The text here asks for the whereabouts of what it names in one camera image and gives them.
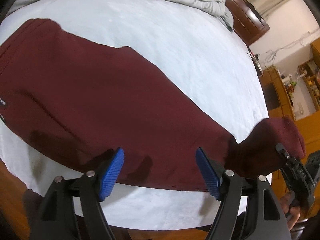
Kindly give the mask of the person's right hand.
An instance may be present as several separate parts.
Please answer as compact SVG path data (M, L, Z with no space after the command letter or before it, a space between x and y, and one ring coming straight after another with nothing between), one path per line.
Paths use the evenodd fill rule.
M293 191L288 191L279 200L290 231L297 224L297 222L301 222L305 219L301 217L302 212L300 206L293 204L294 199L295 193Z

